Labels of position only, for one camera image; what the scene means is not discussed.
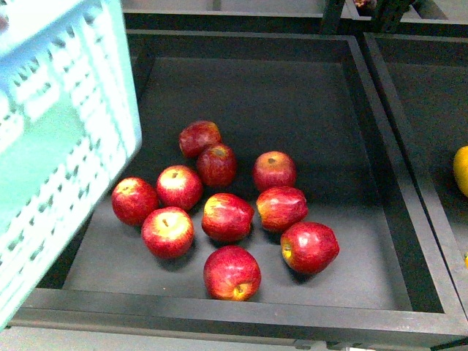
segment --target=plastic basket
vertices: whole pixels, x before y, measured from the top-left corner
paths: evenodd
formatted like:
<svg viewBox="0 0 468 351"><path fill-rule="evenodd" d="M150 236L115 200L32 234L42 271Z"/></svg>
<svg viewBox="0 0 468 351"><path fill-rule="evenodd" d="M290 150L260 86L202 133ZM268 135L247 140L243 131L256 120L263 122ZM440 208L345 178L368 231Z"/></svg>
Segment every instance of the plastic basket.
<svg viewBox="0 0 468 351"><path fill-rule="evenodd" d="M3 328L141 144L119 1L0 1Z"/></svg>

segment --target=produce display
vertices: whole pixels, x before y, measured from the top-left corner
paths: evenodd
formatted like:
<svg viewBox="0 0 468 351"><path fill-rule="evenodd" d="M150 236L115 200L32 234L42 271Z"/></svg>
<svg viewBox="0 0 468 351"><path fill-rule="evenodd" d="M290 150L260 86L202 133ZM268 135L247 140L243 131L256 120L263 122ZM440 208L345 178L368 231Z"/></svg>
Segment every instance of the produce display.
<svg viewBox="0 0 468 351"><path fill-rule="evenodd" d="M192 247L197 233L190 210L200 202L203 186L229 186L238 169L234 150L222 143L219 128L212 121L187 126L179 135L179 147L187 159L197 158L197 170L172 165L159 174L155 187L131 177L118 183L112 193L117 218L141 227L143 243L162 260L176 260ZM278 254L281 252L291 271L310 276L335 260L339 244L331 228L302 222L309 209L304 193L294 187L296 178L293 159L281 151L259 155L252 168L263 229L280 237ZM218 248L203 267L205 288L212 298L246 301L259 290L260 266L238 245L251 234L254 215L254 208L238 195L217 192L207 199L201 227L214 249Z"/></svg>

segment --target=fruit bin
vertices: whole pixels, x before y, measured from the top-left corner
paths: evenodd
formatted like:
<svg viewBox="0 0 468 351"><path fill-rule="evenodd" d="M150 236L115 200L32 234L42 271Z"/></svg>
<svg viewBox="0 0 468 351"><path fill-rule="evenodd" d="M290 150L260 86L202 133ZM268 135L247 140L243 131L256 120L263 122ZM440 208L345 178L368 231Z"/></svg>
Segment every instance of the fruit bin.
<svg viewBox="0 0 468 351"><path fill-rule="evenodd" d="M325 0L123 0L126 13L169 13L185 15L255 15L311 17L323 15ZM350 18L347 8L342 15Z"/></svg>
<svg viewBox="0 0 468 351"><path fill-rule="evenodd" d="M468 308L468 200L453 158L468 142L468 39L365 34L366 58L418 194Z"/></svg>
<svg viewBox="0 0 468 351"><path fill-rule="evenodd" d="M117 220L107 196L66 279L57 289L36 289L12 325L290 345L318 339L434 346L468 336L354 38L133 34L147 34L151 43L141 55L154 60L139 99L143 146L122 177L154 184L169 165L193 165L181 155L178 133L198 119L215 121L239 163L234 183L222 191L254 204L255 159L274 149L288 153L309 202L306 219L332 227L341 253L310 279L291 274L278 236L264 232L256 215L239 244L260 265L260 290L248 302L215 301L205 292L203 265L218 246L200 220L204 202L219 190L205 189L189 212L195 244L175 261L154 258L139 229Z"/></svg>

